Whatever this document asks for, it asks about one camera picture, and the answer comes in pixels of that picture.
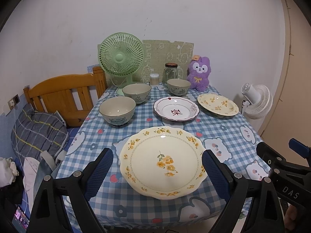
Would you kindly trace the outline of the small yellow floral plate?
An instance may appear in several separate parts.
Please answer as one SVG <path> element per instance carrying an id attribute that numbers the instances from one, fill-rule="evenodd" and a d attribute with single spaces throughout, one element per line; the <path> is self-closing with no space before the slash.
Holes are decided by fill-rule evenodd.
<path id="1" fill-rule="evenodd" d="M 239 113 L 238 106 L 227 97 L 213 93 L 201 94 L 198 103 L 206 110 L 221 116 L 235 116 Z"/>

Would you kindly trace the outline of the white plate red pattern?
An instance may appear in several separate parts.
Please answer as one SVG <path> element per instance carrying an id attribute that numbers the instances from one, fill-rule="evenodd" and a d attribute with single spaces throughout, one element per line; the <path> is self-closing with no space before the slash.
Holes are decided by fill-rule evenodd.
<path id="1" fill-rule="evenodd" d="M 174 122 L 187 122 L 199 115 L 199 107 L 189 99 L 169 96 L 158 99 L 153 109 L 160 117 Z"/>

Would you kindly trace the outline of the large yellow floral plate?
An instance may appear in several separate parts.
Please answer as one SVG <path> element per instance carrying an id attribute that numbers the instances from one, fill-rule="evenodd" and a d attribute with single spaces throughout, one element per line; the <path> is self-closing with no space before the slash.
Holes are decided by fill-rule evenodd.
<path id="1" fill-rule="evenodd" d="M 146 128 L 119 148 L 120 172 L 141 195 L 176 199 L 197 190 L 207 178 L 204 150 L 199 138 L 181 128 Z"/>

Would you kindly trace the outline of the ceramic bowl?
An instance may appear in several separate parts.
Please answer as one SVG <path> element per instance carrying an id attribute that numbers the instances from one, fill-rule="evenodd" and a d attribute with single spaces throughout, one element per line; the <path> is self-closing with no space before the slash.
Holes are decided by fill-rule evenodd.
<path id="1" fill-rule="evenodd" d="M 128 123 L 135 113 L 136 102 L 125 96 L 113 97 L 105 100 L 99 107 L 104 120 L 113 126 Z"/>
<path id="2" fill-rule="evenodd" d="M 191 83 L 184 79 L 169 79 L 167 80 L 167 86 L 170 91 L 175 96 L 183 96 L 188 92 Z"/>
<path id="3" fill-rule="evenodd" d="M 143 104 L 149 98 L 151 86 L 142 83 L 134 83 L 122 88 L 122 93 L 126 97 L 133 99 L 137 105 Z"/>

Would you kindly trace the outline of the smartphone with lit screen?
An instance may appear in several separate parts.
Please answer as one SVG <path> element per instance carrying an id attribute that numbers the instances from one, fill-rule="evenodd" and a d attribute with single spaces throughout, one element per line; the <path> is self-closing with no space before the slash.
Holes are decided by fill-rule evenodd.
<path id="1" fill-rule="evenodd" d="M 12 224 L 18 232 L 26 232 L 30 222 L 30 212 L 23 210 L 20 206 L 16 207 Z"/>

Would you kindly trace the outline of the white standing fan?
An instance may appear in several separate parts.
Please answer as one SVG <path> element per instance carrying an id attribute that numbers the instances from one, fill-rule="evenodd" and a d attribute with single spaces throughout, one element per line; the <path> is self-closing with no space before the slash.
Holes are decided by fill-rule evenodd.
<path id="1" fill-rule="evenodd" d="M 241 93 L 245 98 L 241 107 L 243 115 L 253 120 L 268 115 L 273 105 L 273 96 L 268 87 L 246 83 L 241 87 Z"/>

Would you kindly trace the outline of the white cloth pile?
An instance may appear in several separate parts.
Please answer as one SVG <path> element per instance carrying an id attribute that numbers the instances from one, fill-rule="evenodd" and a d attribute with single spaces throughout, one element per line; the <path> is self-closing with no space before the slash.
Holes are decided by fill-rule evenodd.
<path id="1" fill-rule="evenodd" d="M 0 187 L 11 185 L 19 172 L 12 158 L 0 158 Z"/>

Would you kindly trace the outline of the blue checkered tablecloth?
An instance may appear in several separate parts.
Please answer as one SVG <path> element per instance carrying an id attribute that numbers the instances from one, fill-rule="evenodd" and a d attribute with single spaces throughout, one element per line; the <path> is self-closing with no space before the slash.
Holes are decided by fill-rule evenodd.
<path id="1" fill-rule="evenodd" d="M 202 166 L 205 149 L 246 178 L 268 175 L 269 166 L 256 154 L 260 137 L 241 114 L 217 118 L 201 109 L 193 120 L 173 124 L 155 114 L 159 99 L 172 97 L 153 88 L 123 127 L 109 125 L 95 106 L 69 145 L 58 178 L 82 170 L 102 149 L 113 151 L 111 168 L 90 200 L 102 225 L 177 226 L 220 214 L 225 201 Z"/>

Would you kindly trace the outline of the purple plush bunny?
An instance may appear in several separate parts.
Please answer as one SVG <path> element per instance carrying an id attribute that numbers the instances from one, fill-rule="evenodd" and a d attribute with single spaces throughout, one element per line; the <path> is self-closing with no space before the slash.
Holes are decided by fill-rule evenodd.
<path id="1" fill-rule="evenodd" d="M 190 82 L 190 89 L 204 92 L 209 86 L 209 75 L 211 73 L 210 59 L 194 55 L 188 65 L 187 81 Z"/>

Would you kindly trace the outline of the wooden bed headboard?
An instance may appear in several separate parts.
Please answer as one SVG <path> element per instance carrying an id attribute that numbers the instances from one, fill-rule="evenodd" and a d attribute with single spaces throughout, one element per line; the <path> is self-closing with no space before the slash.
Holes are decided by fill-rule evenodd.
<path id="1" fill-rule="evenodd" d="M 33 88 L 27 86 L 24 95 L 35 110 L 57 111 L 69 127 L 81 127 L 94 107 L 91 87 L 95 87 L 98 97 L 107 89 L 105 72 L 99 66 L 92 68 L 92 73 L 62 75 L 42 81 Z"/>

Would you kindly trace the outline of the glass jar dark lid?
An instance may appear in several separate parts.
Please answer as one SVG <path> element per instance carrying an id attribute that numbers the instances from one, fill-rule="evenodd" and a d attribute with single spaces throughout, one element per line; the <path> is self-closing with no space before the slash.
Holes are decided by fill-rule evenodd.
<path id="1" fill-rule="evenodd" d="M 178 78 L 178 65 L 176 63 L 165 63 L 162 82 L 167 83 L 170 79 Z"/>

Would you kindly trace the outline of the toothpick container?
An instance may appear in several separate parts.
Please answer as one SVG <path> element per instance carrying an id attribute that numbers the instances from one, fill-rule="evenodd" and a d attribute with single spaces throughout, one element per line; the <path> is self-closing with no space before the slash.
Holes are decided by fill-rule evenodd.
<path id="1" fill-rule="evenodd" d="M 157 73 L 151 73 L 150 74 L 150 77 L 149 77 L 149 83 L 150 83 L 150 86 L 157 86 L 159 85 L 159 74 Z"/>

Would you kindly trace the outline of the green desk fan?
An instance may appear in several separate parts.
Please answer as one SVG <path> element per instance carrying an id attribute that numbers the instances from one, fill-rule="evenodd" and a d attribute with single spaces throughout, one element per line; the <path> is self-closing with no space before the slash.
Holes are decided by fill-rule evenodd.
<path id="1" fill-rule="evenodd" d="M 145 60 L 142 41 L 130 33 L 118 32 L 108 36 L 98 45 L 98 61 L 101 68 L 112 77 L 124 80 L 117 86 L 116 94 L 123 96 L 123 88 L 133 84 L 136 73 Z"/>

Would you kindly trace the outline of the wall power outlet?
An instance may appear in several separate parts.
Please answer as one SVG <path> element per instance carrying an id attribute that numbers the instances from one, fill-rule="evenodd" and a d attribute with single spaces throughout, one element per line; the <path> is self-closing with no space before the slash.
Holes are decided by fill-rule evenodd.
<path id="1" fill-rule="evenodd" d="M 11 100 L 8 101 L 8 107 L 10 110 L 15 108 L 15 106 L 20 102 L 19 95 L 15 95 Z"/>

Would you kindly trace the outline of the green patterned wall mat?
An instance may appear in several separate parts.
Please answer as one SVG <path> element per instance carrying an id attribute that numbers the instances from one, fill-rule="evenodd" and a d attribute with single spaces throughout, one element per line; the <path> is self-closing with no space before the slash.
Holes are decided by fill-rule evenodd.
<path id="1" fill-rule="evenodd" d="M 159 74 L 162 81 L 165 63 L 178 65 L 178 78 L 187 76 L 188 65 L 192 59 L 193 43 L 170 41 L 145 41 L 142 42 L 145 49 L 145 60 L 141 68 L 133 74 L 133 83 L 148 83 L 151 73 Z M 115 86 L 124 80 L 120 77 L 110 77 L 110 82 Z"/>

